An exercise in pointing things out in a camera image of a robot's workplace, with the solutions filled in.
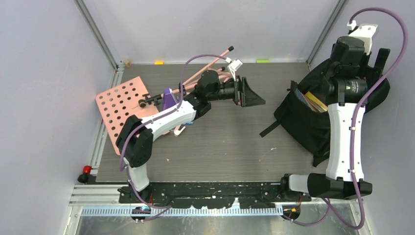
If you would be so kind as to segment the black student backpack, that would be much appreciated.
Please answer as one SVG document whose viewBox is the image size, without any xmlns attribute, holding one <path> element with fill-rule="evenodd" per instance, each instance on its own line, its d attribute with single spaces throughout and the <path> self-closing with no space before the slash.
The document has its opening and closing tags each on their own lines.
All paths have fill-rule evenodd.
<svg viewBox="0 0 415 235">
<path fill-rule="evenodd" d="M 329 157 L 329 115 L 328 112 L 319 113 L 312 111 L 308 105 L 297 98 L 295 91 L 299 88 L 299 91 L 303 93 L 310 91 L 317 96 L 321 92 L 319 85 L 323 69 L 328 67 L 328 65 L 329 59 L 326 59 L 312 69 L 299 84 L 291 81 L 288 95 L 274 111 L 276 121 L 259 133 L 261 137 L 264 137 L 279 125 L 282 125 L 302 147 L 313 155 L 312 166 L 314 167 L 317 167 Z M 368 97 L 365 114 L 380 105 L 387 98 L 389 91 L 390 84 L 385 78 Z"/>
</svg>

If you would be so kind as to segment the orange picture book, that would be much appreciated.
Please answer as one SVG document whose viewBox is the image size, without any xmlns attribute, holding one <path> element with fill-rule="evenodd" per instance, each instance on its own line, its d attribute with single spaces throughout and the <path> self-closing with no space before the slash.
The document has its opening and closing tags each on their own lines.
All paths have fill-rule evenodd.
<svg viewBox="0 0 415 235">
<path fill-rule="evenodd" d="M 310 98 L 308 98 L 306 96 L 304 98 L 315 112 L 319 112 L 319 113 L 326 112 L 326 109 L 324 107 L 320 106 L 319 104 L 317 104 L 316 102 L 314 102 Z"/>
</svg>

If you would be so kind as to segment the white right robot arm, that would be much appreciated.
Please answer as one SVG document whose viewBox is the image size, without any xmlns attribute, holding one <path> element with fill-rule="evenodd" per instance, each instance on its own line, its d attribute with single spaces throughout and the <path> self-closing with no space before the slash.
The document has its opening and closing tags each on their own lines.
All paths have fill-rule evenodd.
<svg viewBox="0 0 415 235">
<path fill-rule="evenodd" d="M 274 115 L 298 143 L 313 154 L 313 166 L 328 160 L 325 173 L 285 174 L 279 194 L 292 201 L 299 192 L 312 197 L 351 200 L 372 193 L 360 160 L 360 128 L 363 115 L 388 96 L 388 80 L 375 83 L 383 74 L 390 49 L 378 51 L 369 66 L 370 53 L 360 39 L 343 36 L 332 46 L 331 55 L 291 88 Z M 369 97 L 365 93 L 374 88 Z"/>
</svg>

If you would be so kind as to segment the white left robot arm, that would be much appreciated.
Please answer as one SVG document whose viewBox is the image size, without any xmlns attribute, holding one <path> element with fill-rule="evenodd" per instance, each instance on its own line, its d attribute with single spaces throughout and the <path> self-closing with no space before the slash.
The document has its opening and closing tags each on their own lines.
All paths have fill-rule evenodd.
<svg viewBox="0 0 415 235">
<path fill-rule="evenodd" d="M 205 115 L 211 109 L 212 101 L 227 99 L 241 107 L 266 103 L 250 88 L 245 77 L 220 82 L 218 72 L 207 70 L 182 102 L 152 116 L 138 118 L 131 115 L 126 119 L 116 146 L 127 169 L 131 196 L 137 202 L 146 202 L 150 196 L 146 163 L 151 157 L 153 142 L 174 127 Z"/>
</svg>

